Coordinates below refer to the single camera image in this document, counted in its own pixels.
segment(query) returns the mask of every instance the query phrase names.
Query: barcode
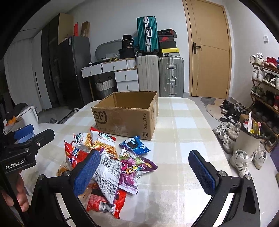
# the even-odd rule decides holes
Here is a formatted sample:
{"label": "barcode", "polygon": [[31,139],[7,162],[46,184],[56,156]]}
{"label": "barcode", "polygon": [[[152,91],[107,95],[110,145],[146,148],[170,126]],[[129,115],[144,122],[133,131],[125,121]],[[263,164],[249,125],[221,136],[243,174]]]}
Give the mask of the barcode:
{"label": "barcode", "polygon": [[99,210],[103,212],[114,213],[115,204],[112,206],[109,203],[100,201]]}
{"label": "barcode", "polygon": [[105,157],[102,159],[101,163],[102,163],[104,166],[110,168],[110,166],[111,166],[111,164],[112,164],[112,161],[111,161],[109,158],[107,158],[107,157],[105,156]]}

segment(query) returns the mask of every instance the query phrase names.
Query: blue snack bag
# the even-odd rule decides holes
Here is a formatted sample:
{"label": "blue snack bag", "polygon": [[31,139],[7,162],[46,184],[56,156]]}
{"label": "blue snack bag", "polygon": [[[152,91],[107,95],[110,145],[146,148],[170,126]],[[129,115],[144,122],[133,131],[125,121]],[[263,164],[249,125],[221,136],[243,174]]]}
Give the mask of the blue snack bag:
{"label": "blue snack bag", "polygon": [[149,152],[150,150],[140,141],[139,136],[134,136],[132,138],[129,138],[122,143],[119,144],[120,147],[128,147],[130,148],[134,153],[140,155]]}

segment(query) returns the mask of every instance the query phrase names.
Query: sf express box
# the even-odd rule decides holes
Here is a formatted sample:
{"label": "sf express box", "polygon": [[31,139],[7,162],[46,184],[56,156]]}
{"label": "sf express box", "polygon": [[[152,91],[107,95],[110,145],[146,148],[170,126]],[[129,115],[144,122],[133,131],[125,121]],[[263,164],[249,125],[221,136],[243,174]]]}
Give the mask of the sf express box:
{"label": "sf express box", "polygon": [[151,140],[158,116],[155,91],[113,92],[92,107],[100,131]]}

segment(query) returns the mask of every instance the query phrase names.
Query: sf logo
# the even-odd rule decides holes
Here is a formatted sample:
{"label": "sf logo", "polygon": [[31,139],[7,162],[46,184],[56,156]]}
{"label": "sf logo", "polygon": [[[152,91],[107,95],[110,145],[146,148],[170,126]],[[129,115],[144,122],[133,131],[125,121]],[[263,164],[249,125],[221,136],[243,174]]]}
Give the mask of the sf logo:
{"label": "sf logo", "polygon": [[105,111],[94,111],[94,115],[98,123],[107,123],[107,114],[105,113]]}

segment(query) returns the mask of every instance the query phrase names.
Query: black refrigerator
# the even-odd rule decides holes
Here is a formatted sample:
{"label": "black refrigerator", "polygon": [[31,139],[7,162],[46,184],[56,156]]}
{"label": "black refrigerator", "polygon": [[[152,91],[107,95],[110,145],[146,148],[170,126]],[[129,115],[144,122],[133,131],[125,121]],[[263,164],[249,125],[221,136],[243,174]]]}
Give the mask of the black refrigerator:
{"label": "black refrigerator", "polygon": [[58,45],[62,91],[69,108],[82,108],[93,101],[89,79],[81,69],[91,62],[88,37],[71,36]]}

